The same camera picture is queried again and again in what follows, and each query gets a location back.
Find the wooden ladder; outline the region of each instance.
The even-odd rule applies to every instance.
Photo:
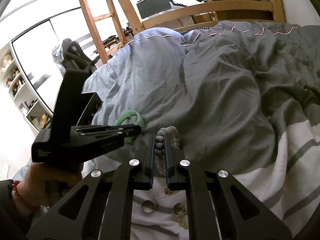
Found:
[[[100,15],[97,17],[92,17],[92,13],[90,11],[88,1],[87,0],[79,0],[81,8],[82,8],[82,12],[84,14],[84,18],[87,22],[90,34],[93,39],[93,42],[96,45],[97,51],[100,55],[100,58],[101,58],[103,64],[107,63],[111,53],[115,52],[119,48],[122,48],[127,42],[127,40],[124,36],[124,32],[122,30],[122,27],[120,25],[120,21],[119,21],[117,12],[116,12],[115,5],[113,4],[113,1],[112,0],[106,0],[106,1],[107,1],[107,5],[109,7],[110,13]],[[114,46],[111,49],[109,49],[108,51],[106,51],[106,49],[102,43],[102,40],[100,38],[100,35],[98,33],[98,29],[97,29],[95,22],[106,19],[106,18],[110,18],[110,17],[113,20],[113,24],[115,25],[116,32],[118,34],[120,42],[116,46]]]

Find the stuffed toy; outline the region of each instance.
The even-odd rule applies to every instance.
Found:
[[[3,66],[7,66],[8,64],[10,64],[12,62],[12,56],[11,54],[7,54],[3,57],[3,61],[2,61],[2,64]]]

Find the gray bead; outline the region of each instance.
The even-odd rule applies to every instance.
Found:
[[[156,156],[157,157],[162,157],[164,155],[163,150],[156,150]]]
[[[157,133],[157,136],[162,136],[162,137],[164,137],[164,136],[165,136],[165,131],[164,131],[164,130],[160,130],[160,131]]]
[[[163,150],[164,149],[164,144],[163,143],[156,143],[156,149],[157,150]]]
[[[157,136],[156,137],[156,143],[163,143],[164,137],[163,136]]]

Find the hand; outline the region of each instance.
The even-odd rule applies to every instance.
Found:
[[[58,168],[53,168],[45,163],[31,163],[25,178],[21,181],[17,190],[20,196],[31,206],[49,206],[49,198],[46,194],[45,181],[57,180],[60,182],[68,183],[68,192],[73,186],[82,180],[81,171],[83,163],[79,165],[79,170],[76,173],[67,172]],[[21,201],[15,196],[12,191],[13,200],[19,210],[20,214],[24,217],[31,215],[33,212],[24,206]]]

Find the wooden ladder rung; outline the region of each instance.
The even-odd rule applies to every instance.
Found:
[[[122,47],[124,44],[121,41],[120,43],[118,43],[116,46],[112,47],[111,49],[107,50],[107,54],[108,56],[110,56],[112,53],[114,53],[117,49],[119,49],[120,47]]]
[[[94,20],[95,22],[97,22],[97,21],[100,21],[100,20],[103,20],[103,19],[110,18],[110,17],[112,17],[112,16],[114,16],[113,13],[107,13],[107,14],[104,14],[104,15],[100,15],[100,16],[94,17],[93,20]]]

